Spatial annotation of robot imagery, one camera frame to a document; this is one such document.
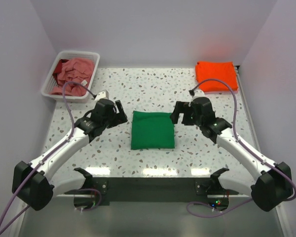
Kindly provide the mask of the green t shirt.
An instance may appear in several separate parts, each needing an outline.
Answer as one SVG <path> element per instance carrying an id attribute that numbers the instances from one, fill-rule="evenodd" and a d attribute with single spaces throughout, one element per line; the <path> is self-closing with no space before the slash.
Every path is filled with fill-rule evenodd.
<path id="1" fill-rule="evenodd" d="M 175 148 L 174 124 L 170 113 L 133 112 L 131 149 L 173 149 Z"/>

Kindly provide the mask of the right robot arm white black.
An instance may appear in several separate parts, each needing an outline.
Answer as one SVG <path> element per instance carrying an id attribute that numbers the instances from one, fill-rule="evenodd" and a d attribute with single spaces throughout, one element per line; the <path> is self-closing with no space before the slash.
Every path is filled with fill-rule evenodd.
<path id="1" fill-rule="evenodd" d="M 269 212 L 284 201 L 296 198 L 296 186 L 292 181 L 291 168 L 285 163 L 276 163 L 262 155 L 241 138 L 234 126 L 215 115 L 207 97 L 195 97 L 190 102 L 178 101 L 170 115 L 173 124 L 183 115 L 183 125 L 195 125 L 202 134 L 218 147 L 225 149 L 251 174 L 252 184 L 225 176 L 228 168 L 211 174 L 213 185 L 225 190 L 248 195 L 263 211 Z"/>

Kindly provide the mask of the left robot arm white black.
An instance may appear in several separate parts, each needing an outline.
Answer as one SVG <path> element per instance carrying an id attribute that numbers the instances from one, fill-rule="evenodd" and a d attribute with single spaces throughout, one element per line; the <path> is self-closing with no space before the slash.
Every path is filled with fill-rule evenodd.
<path id="1" fill-rule="evenodd" d="M 74 170 L 80 176 L 63 183 L 51 184 L 55 173 L 76 152 L 109 129 L 127 122 L 127 116 L 119 100 L 99 99 L 94 109 L 74 122 L 71 130 L 46 154 L 29 163 L 19 162 L 14 168 L 12 193 L 32 209 L 43 209 L 57 195 L 72 190 L 90 190 L 93 176 L 82 168 Z"/>

